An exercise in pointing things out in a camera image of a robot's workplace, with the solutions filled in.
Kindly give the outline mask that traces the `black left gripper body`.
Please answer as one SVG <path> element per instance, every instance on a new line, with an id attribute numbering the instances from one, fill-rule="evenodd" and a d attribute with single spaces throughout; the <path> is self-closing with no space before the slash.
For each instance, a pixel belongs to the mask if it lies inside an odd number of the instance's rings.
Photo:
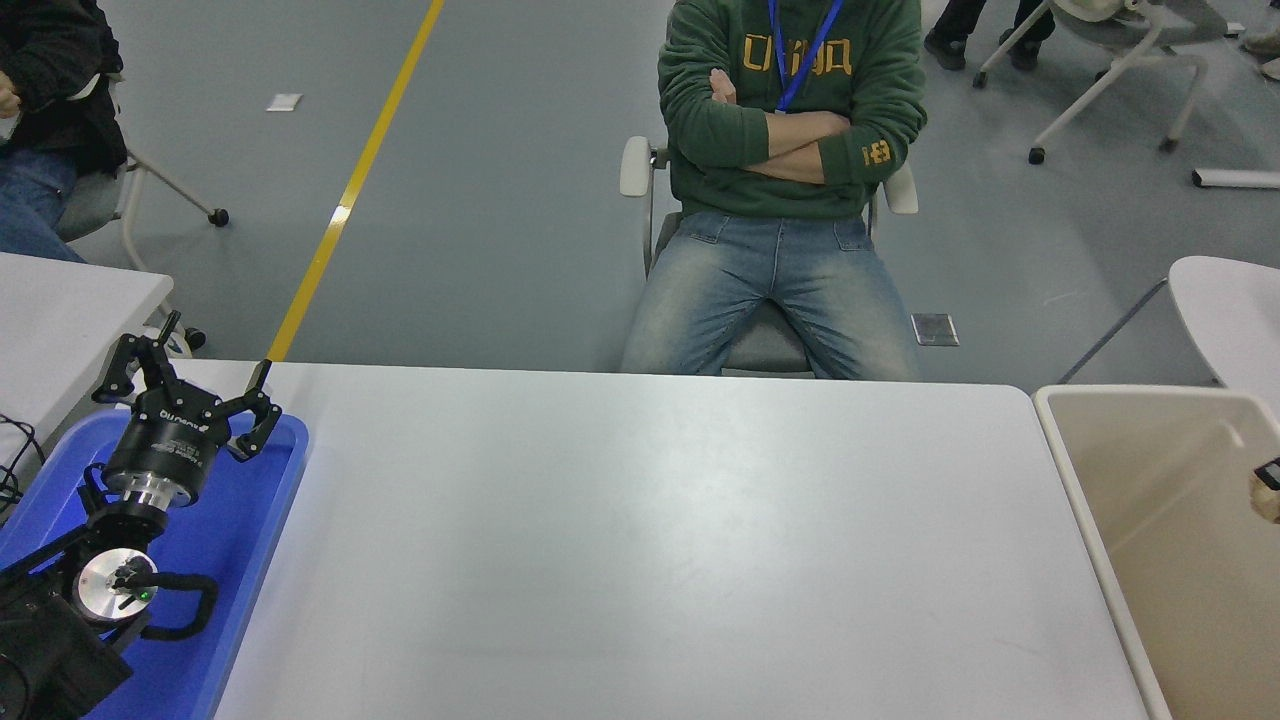
<path id="1" fill-rule="evenodd" d="M 131 478 L 151 475 L 174 482 L 184 492 L 202 491 L 218 450 L 230 437 L 224 416 L 205 416 L 219 401 L 191 383 L 140 393 L 105 465 L 105 486 L 122 492 Z"/>

